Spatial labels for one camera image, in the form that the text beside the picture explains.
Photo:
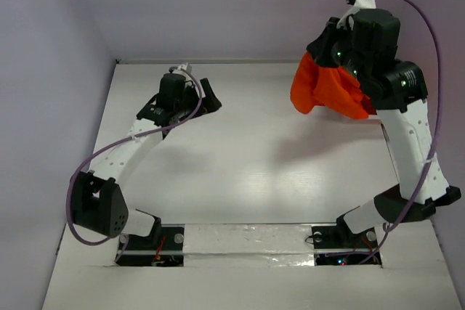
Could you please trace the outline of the orange t shirt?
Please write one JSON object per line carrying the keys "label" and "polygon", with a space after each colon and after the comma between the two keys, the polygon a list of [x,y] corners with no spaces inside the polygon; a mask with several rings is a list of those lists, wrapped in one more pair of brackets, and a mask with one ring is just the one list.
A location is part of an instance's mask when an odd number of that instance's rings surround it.
{"label": "orange t shirt", "polygon": [[290,90],[295,109],[310,113],[314,107],[327,107],[354,120],[375,115],[371,99],[360,88],[360,82],[343,68],[322,68],[305,53],[296,70]]}

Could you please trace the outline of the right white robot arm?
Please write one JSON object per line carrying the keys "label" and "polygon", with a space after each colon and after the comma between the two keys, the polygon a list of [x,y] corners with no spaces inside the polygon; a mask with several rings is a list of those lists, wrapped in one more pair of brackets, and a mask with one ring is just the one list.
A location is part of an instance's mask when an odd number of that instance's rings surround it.
{"label": "right white robot arm", "polygon": [[421,68],[396,57],[400,21],[384,9],[332,17],[307,51],[320,68],[343,68],[372,101],[389,137],[398,183],[336,220],[334,237],[351,246],[381,224],[423,221],[461,198],[436,158]]}

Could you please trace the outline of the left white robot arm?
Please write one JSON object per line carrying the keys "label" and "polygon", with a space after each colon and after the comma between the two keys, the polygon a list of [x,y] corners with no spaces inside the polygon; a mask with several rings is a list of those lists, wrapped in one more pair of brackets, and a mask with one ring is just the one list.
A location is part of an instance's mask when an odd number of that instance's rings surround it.
{"label": "left white robot arm", "polygon": [[183,64],[170,68],[153,95],[136,114],[127,135],[87,158],[72,175],[66,198],[66,217],[74,237],[85,245],[77,227],[100,234],[105,240],[124,236],[144,248],[161,239],[161,220],[153,214],[130,209],[122,188],[145,156],[169,132],[194,118],[220,109],[222,103],[207,78],[198,80]]}

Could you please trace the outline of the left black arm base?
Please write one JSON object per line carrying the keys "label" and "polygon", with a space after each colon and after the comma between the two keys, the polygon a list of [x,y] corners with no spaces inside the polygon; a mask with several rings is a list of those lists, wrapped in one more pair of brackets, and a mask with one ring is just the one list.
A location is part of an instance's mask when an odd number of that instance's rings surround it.
{"label": "left black arm base", "polygon": [[130,235],[124,242],[121,238],[117,252],[118,266],[178,267],[184,265],[184,225],[161,225],[155,242]]}

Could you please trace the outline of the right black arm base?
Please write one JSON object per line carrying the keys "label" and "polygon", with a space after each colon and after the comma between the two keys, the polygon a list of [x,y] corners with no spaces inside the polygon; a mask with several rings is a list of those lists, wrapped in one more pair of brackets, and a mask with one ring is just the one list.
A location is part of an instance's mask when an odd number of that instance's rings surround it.
{"label": "right black arm base", "polygon": [[317,266],[382,265],[374,228],[342,237],[336,225],[316,225],[304,241],[313,247]]}

